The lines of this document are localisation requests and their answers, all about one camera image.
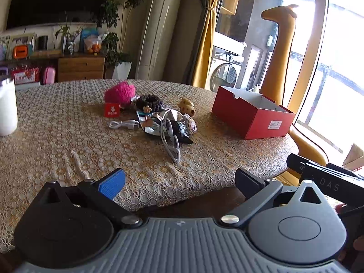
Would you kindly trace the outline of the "purple kettlebell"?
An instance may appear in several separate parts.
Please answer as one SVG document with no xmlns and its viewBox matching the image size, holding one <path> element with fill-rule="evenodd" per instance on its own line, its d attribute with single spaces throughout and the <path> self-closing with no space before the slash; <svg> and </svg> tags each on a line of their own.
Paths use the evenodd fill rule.
<svg viewBox="0 0 364 273">
<path fill-rule="evenodd" d="M 9 74 L 9 69 L 8 67 L 0 67 L 0 75 L 8 75 Z"/>
</svg>

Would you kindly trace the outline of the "white washing machine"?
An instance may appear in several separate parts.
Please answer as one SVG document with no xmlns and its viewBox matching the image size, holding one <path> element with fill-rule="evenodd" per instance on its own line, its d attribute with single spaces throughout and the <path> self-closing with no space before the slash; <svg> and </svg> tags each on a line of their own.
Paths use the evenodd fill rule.
<svg viewBox="0 0 364 273">
<path fill-rule="evenodd" d="M 244 63 L 247 44 L 217 31 L 213 35 L 213 50 L 204 89 L 217 92 L 220 86 L 236 87 Z"/>
</svg>

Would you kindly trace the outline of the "pink monster plush keychain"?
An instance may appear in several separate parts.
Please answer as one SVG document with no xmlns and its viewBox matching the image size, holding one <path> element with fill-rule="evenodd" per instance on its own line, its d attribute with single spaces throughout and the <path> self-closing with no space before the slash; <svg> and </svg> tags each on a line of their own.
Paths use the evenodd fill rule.
<svg viewBox="0 0 364 273">
<path fill-rule="evenodd" d="M 188 114 L 183 114 L 183 122 L 186 125 L 189 134 L 194 135 L 197 132 L 197 125 L 194 119 Z"/>
</svg>

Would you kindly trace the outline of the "lace patterned tablecloth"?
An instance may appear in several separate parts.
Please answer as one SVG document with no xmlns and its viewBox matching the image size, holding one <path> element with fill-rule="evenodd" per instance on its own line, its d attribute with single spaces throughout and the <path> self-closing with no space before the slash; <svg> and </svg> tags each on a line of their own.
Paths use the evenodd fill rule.
<svg viewBox="0 0 364 273">
<path fill-rule="evenodd" d="M 134 81 L 138 94 L 154 94 L 172 107 L 196 107 L 197 132 L 172 162 L 159 137 L 137 129 L 112 129 L 104 117 L 104 92 L 114 80 L 62 82 L 16 93 L 18 126 L 1 138 L 1 251 L 13 249 L 15 227 L 46 182 L 77 185 L 116 168 L 126 185 L 116 202 L 136 211 L 166 206 L 232 187 L 243 167 L 261 178 L 286 169 L 298 148 L 289 136 L 244 140 L 212 114 L 215 94 L 185 84 Z"/>
</svg>

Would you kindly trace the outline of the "pink white snack packet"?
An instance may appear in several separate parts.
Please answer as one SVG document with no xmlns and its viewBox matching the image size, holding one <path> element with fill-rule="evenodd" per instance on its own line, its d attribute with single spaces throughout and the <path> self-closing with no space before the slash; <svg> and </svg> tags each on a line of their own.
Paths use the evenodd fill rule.
<svg viewBox="0 0 364 273">
<path fill-rule="evenodd" d="M 156 113 L 159 113 L 159 112 L 161 112 L 162 110 L 164 110 L 164 108 L 165 108 L 165 104 L 163 103 L 163 101 L 162 101 L 162 110 L 161 111 L 157 111 L 157 112 L 155 112 L 155 113 L 151 113 L 151 114 L 144 114 L 142 111 L 140 111 L 140 110 L 138 110 L 138 108 L 136 107 L 136 105 L 135 105 L 135 102 L 136 102 L 136 100 L 139 98 L 140 96 L 138 96 L 138 97 L 136 97 L 135 99 L 133 99 L 132 100 L 132 104 L 133 104 L 133 107 L 135 108 L 135 110 L 136 110 L 136 112 L 137 112 L 137 115 L 138 116 L 140 116 L 140 117 L 143 117 L 143 118 L 145 118 L 145 117 L 150 117 L 150 116 L 152 116 L 153 114 L 156 114 Z"/>
</svg>

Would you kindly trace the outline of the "pink small case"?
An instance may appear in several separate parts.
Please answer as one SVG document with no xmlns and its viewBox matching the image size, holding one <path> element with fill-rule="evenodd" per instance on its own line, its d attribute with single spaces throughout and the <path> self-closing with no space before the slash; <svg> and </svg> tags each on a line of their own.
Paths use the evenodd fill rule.
<svg viewBox="0 0 364 273">
<path fill-rule="evenodd" d="M 46 67 L 43 72 L 43 84 L 54 84 L 56 79 L 56 70 L 54 67 Z"/>
</svg>

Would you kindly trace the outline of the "orange clock radio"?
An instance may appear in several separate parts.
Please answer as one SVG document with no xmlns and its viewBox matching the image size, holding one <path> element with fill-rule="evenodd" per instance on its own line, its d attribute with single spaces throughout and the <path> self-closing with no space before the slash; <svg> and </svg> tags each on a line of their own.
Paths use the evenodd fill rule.
<svg viewBox="0 0 364 273">
<path fill-rule="evenodd" d="M 13 48 L 12 57 L 15 60 L 25 59 L 29 56 L 29 47 L 27 44 L 18 45 Z"/>
</svg>

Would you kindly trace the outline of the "wooden tv cabinet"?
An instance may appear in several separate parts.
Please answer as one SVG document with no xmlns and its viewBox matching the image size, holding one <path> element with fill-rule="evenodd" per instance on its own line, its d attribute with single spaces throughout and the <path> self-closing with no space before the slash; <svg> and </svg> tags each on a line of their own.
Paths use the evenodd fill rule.
<svg viewBox="0 0 364 273">
<path fill-rule="evenodd" d="M 51 56 L 37 56 L 23 59 L 1 61 L 1 67 L 8 69 L 21 65 L 40 67 L 43 74 L 46 67 L 54 67 L 56 71 L 55 82 L 97 80 L 104 79 L 106 69 L 106 56 L 98 54 L 74 53 L 71 56 L 62 54 Z"/>
</svg>

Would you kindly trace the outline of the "red cardboard box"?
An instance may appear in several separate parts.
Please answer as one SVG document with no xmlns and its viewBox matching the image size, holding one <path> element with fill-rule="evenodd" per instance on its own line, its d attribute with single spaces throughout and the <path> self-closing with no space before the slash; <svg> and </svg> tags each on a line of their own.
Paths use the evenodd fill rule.
<svg viewBox="0 0 364 273">
<path fill-rule="evenodd" d="M 212 113 L 243 139 L 285 136 L 296 114 L 257 92 L 220 86 Z"/>
</svg>

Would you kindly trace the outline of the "white cup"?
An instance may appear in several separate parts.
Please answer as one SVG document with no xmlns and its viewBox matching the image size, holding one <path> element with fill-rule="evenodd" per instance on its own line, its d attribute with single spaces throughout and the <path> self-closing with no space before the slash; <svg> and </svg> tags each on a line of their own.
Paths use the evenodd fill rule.
<svg viewBox="0 0 364 273">
<path fill-rule="evenodd" d="M 18 125 L 15 81 L 10 75 L 1 75 L 0 136 L 12 134 Z"/>
</svg>

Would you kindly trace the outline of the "red gift box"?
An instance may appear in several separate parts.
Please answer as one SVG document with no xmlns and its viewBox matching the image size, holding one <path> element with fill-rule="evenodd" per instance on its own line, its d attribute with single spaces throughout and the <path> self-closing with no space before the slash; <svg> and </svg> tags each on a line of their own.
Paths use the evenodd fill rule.
<svg viewBox="0 0 364 273">
<path fill-rule="evenodd" d="M 39 67 L 17 67 L 11 70 L 15 85 L 39 82 Z"/>
</svg>

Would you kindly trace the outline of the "pink fuzzy plush ball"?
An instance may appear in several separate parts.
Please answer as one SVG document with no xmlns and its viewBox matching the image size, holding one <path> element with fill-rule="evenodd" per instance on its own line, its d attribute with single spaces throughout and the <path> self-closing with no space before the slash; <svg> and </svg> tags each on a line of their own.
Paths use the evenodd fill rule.
<svg viewBox="0 0 364 273">
<path fill-rule="evenodd" d="M 104 94 L 104 101 L 106 103 L 120 104 L 121 107 L 128 107 L 131 99 L 136 96 L 136 88 L 133 84 L 123 81 L 110 89 L 106 90 Z"/>
</svg>

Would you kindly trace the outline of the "silver foil snack packet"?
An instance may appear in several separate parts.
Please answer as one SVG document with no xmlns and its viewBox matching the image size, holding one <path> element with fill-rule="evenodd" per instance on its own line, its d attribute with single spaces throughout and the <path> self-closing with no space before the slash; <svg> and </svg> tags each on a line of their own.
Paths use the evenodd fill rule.
<svg viewBox="0 0 364 273">
<path fill-rule="evenodd" d="M 174 109 L 162 110 L 161 112 L 153 114 L 150 117 L 143 118 L 138 115 L 137 117 L 142 130 L 145 133 L 153 136 L 160 136 L 161 126 L 163 125 L 164 127 L 166 127 L 168 120 L 170 121 L 170 123 L 172 121 L 176 121 L 184 124 L 183 115 L 179 111 Z"/>
</svg>

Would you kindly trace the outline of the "glass vase with plant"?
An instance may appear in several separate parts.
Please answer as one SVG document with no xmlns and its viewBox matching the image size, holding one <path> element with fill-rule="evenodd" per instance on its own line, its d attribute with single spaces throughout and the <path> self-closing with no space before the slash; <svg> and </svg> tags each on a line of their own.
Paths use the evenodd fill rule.
<svg viewBox="0 0 364 273">
<path fill-rule="evenodd" d="M 65 46 L 63 48 L 63 54 L 71 56 L 75 50 L 75 40 L 81 34 L 83 26 L 78 26 L 74 31 L 71 31 L 71 23 L 68 23 L 67 13 L 65 12 L 65 23 L 63 25 L 59 25 L 59 29 L 55 33 L 56 39 L 59 35 L 63 36 L 65 40 Z"/>
</svg>

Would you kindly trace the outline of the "beige standing air conditioner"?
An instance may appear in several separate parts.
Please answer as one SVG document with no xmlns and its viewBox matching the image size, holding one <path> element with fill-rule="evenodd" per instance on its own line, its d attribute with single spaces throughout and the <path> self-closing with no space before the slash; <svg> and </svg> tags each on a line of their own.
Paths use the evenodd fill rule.
<svg viewBox="0 0 364 273">
<path fill-rule="evenodd" d="M 162 80 L 180 1 L 150 0 L 136 64 L 137 80 Z"/>
</svg>

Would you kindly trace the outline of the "photo frame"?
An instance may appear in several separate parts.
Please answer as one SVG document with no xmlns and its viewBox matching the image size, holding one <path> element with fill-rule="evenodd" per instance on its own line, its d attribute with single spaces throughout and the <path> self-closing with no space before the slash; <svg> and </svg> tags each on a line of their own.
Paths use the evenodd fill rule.
<svg viewBox="0 0 364 273">
<path fill-rule="evenodd" d="M 33 52 L 33 34 L 22 34 L 22 35 L 14 35 L 10 37 L 8 44 L 8 51 L 6 58 L 8 60 L 13 60 L 12 52 L 13 48 L 18 45 L 27 44 L 29 47 L 29 56 Z"/>
</svg>

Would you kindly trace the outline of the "black speaker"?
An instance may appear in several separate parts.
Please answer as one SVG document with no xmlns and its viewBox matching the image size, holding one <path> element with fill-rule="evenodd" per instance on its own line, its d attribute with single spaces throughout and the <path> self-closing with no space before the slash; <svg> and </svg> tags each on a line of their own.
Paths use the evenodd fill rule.
<svg viewBox="0 0 364 273">
<path fill-rule="evenodd" d="M 48 48 L 48 36 L 39 36 L 38 37 L 38 50 L 45 51 Z"/>
</svg>

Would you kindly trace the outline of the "yellow squishy animal toy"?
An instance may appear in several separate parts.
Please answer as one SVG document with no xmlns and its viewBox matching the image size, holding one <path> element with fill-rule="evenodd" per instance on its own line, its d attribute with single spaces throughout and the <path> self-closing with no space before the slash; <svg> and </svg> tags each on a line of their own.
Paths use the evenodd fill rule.
<svg viewBox="0 0 364 273">
<path fill-rule="evenodd" d="M 193 117 L 196 113 L 193 102 L 186 98 L 181 99 L 178 104 L 178 108 L 181 114 L 187 114 L 190 117 Z"/>
</svg>

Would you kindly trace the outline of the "small red tag card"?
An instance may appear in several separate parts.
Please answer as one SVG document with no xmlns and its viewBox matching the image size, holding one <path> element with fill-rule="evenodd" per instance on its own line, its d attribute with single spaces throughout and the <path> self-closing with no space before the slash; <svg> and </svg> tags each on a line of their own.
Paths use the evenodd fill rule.
<svg viewBox="0 0 364 273">
<path fill-rule="evenodd" d="M 120 104 L 106 102 L 104 104 L 104 116 L 106 118 L 118 118 L 120 116 Z"/>
</svg>

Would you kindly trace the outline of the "dark brown hair scrunchie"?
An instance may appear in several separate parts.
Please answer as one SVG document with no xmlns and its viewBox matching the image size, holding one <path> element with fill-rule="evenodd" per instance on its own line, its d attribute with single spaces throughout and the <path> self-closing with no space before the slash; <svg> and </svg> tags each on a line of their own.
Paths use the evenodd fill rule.
<svg viewBox="0 0 364 273">
<path fill-rule="evenodd" d="M 136 100 L 135 105 L 138 110 L 142 111 L 144 114 L 151 114 L 162 110 L 162 101 L 154 94 L 144 94 L 140 96 Z"/>
</svg>

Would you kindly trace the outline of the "bag of oranges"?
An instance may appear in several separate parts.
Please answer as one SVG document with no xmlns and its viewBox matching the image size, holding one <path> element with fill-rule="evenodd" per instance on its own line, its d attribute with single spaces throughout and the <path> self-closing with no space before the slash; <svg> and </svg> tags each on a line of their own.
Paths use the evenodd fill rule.
<svg viewBox="0 0 364 273">
<path fill-rule="evenodd" d="M 102 42 L 105 40 L 107 34 L 102 34 L 102 35 L 90 35 L 88 36 L 85 41 L 84 41 L 84 50 L 85 53 L 87 54 L 93 54 L 93 55 L 98 55 L 101 47 L 102 47 Z"/>
</svg>

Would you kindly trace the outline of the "black television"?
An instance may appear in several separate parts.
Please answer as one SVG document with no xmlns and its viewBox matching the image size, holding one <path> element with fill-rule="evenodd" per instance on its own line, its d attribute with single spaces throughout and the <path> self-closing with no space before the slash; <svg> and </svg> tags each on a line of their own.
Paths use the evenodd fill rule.
<svg viewBox="0 0 364 273">
<path fill-rule="evenodd" d="M 10 0 L 7 30 L 55 23 L 91 23 L 106 0 Z"/>
</svg>

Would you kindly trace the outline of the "tall potted plant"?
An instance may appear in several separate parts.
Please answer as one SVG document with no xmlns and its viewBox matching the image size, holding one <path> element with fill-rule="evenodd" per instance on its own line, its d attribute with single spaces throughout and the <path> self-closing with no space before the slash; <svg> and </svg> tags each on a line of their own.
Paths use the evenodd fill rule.
<svg viewBox="0 0 364 273">
<path fill-rule="evenodd" d="M 96 14 L 98 27 L 104 27 L 101 52 L 106 56 L 107 68 L 112 71 L 112 79 L 127 80 L 132 60 L 124 51 L 128 21 L 131 13 L 143 0 L 106 0 Z"/>
</svg>

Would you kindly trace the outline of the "yellow curtain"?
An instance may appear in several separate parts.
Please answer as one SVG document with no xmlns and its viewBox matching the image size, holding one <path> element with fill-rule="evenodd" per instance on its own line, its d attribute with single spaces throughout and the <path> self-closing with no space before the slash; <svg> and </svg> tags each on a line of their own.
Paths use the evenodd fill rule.
<svg viewBox="0 0 364 273">
<path fill-rule="evenodd" d="M 213 34 L 217 20 L 218 0 L 200 0 L 202 13 L 197 29 L 197 46 L 194 46 L 194 58 L 191 69 L 191 84 L 205 88 L 212 57 Z"/>
</svg>

